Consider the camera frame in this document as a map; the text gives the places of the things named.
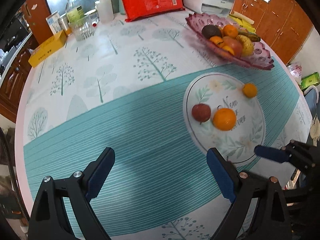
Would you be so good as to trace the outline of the plastic bottle green label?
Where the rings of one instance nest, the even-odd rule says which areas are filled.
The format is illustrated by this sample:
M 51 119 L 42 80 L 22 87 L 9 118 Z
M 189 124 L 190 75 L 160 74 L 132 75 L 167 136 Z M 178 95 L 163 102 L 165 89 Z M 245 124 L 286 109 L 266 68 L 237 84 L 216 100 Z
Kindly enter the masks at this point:
M 77 0 L 67 0 L 66 16 L 69 23 L 82 19 L 85 16 L 82 5 Z

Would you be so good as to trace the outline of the small orange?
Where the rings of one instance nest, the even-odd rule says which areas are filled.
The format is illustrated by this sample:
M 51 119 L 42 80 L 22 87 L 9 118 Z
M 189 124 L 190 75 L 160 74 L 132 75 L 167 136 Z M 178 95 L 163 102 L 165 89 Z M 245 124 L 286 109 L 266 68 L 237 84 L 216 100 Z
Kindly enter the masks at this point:
M 246 83 L 246 84 L 244 84 L 244 86 L 242 88 L 242 92 L 243 92 L 244 96 L 246 96 L 247 98 L 254 98 L 257 96 L 258 89 L 255 86 L 255 84 Z

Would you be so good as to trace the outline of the teal white tree tablecloth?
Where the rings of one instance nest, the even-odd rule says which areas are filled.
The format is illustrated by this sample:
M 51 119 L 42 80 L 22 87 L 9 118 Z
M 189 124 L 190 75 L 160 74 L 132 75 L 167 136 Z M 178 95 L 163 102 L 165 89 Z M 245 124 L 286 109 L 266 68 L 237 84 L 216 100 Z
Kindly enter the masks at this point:
M 188 27 L 187 11 L 96 27 L 33 68 L 16 121 L 16 166 L 28 211 L 46 176 L 67 178 L 111 147 L 115 164 L 91 205 L 112 239 L 209 239 L 225 216 L 223 198 L 183 116 L 191 81 L 230 75 L 258 88 L 263 145 L 306 141 L 312 116 L 277 55 L 271 70 L 227 64 Z M 237 167 L 277 177 L 294 168 L 254 158 Z

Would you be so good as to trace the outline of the yellow pear in bowl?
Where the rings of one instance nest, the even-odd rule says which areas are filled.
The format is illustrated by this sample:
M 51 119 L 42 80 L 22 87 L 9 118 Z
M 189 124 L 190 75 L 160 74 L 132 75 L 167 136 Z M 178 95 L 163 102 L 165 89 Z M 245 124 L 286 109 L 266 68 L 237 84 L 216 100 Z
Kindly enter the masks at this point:
M 242 52 L 241 52 L 242 57 L 251 56 L 253 54 L 254 44 L 249 39 L 249 37 L 247 37 L 245 35 L 238 35 L 236 37 L 236 40 L 238 40 L 242 44 Z

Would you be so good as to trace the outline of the yellow box right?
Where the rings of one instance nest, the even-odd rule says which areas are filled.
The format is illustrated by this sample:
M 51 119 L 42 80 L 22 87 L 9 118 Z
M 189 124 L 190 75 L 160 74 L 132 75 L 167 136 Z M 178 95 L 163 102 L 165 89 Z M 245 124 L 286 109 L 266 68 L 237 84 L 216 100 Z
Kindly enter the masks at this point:
M 256 29 L 253 27 L 255 22 L 247 16 L 232 10 L 229 14 L 229 18 L 235 21 L 242 29 L 246 29 L 250 33 L 256 33 Z

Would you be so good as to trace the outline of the red apple in bowl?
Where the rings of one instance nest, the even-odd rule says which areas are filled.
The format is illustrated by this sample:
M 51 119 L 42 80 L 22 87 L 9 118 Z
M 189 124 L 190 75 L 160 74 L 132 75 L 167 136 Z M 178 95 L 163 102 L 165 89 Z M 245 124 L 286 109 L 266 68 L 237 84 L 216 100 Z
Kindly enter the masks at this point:
M 234 51 L 234 56 L 240 58 L 243 50 L 242 44 L 238 40 L 233 39 L 229 36 L 225 36 L 222 39 L 226 46 L 232 48 L 232 50 Z

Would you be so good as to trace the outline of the red lychee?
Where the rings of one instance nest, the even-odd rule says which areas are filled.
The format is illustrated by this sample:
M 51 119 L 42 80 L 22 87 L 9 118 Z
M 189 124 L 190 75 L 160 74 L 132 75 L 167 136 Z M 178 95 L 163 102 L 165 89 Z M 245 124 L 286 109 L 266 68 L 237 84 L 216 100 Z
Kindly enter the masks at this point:
M 192 107 L 191 114 L 198 122 L 207 122 L 211 117 L 211 108 L 204 103 L 196 104 Z

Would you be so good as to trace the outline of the dark avocado in bowl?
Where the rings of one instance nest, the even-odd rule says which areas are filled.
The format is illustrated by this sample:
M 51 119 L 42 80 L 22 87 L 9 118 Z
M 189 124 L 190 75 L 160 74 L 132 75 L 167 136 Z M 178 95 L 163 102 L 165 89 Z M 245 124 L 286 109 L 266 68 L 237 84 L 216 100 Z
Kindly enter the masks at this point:
M 212 24 L 205 25 L 202 28 L 201 33 L 208 40 L 214 36 L 218 36 L 218 37 L 222 38 L 222 32 L 221 32 L 220 28 L 218 26 L 212 25 Z

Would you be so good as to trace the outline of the small white card box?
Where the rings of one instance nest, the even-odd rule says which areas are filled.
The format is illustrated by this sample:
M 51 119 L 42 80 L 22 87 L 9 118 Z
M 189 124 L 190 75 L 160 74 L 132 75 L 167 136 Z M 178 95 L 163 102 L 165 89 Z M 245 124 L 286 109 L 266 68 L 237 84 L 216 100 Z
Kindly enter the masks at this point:
M 62 30 L 59 19 L 60 15 L 57 11 L 46 17 L 47 24 L 54 35 Z

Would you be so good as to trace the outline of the green box on floor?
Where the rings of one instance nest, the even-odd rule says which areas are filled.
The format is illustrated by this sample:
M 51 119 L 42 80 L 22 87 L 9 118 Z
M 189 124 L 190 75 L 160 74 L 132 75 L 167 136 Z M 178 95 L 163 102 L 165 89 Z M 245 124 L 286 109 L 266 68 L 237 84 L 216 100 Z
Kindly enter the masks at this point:
M 319 72 L 314 72 L 304 78 L 302 78 L 300 83 L 300 88 L 302 91 L 306 90 L 310 86 L 318 86 L 320 83 L 320 75 Z

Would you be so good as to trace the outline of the pink glass fruit bowl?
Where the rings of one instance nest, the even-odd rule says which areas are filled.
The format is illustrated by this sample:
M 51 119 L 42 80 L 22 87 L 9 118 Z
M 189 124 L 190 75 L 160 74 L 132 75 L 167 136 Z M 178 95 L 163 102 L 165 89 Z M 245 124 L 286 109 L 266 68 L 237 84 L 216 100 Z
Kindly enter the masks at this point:
M 200 41 L 217 56 L 239 66 L 271 70 L 271 53 L 255 33 L 250 33 L 228 17 L 193 13 L 185 18 Z

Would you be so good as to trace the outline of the brown wooden cabinet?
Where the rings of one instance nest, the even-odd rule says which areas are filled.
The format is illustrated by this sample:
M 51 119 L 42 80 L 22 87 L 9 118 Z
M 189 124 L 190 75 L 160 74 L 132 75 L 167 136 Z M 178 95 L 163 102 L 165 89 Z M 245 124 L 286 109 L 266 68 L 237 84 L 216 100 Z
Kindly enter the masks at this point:
M 232 10 L 254 21 L 257 35 L 285 64 L 293 60 L 313 27 L 295 0 L 235 0 Z

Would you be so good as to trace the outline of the white squeeze bottle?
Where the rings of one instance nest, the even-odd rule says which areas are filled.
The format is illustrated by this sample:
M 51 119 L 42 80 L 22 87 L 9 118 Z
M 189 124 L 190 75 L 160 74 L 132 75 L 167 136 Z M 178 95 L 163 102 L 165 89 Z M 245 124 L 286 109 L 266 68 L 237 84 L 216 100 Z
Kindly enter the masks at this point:
M 95 8 L 98 12 L 101 23 L 105 24 L 114 19 L 112 0 L 98 0 Z

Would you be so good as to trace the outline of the yellow tissue box left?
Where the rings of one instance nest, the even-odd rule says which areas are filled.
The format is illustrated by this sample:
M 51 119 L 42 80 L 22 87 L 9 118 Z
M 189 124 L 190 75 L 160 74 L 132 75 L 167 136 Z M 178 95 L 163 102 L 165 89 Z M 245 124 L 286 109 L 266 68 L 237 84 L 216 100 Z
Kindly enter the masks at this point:
M 29 64 L 35 68 L 50 55 L 61 49 L 67 41 L 67 36 L 62 30 L 40 44 L 33 52 L 28 60 Z

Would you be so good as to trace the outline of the round white printed placemat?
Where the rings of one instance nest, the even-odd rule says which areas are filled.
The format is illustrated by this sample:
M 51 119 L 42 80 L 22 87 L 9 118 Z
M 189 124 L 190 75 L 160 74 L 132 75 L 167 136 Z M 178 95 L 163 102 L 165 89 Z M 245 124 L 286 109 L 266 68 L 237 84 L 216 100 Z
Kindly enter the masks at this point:
M 264 142 L 266 121 L 252 82 L 222 73 L 196 77 L 183 98 L 183 116 L 201 152 L 217 148 L 228 161 L 241 166 L 253 161 L 254 148 Z

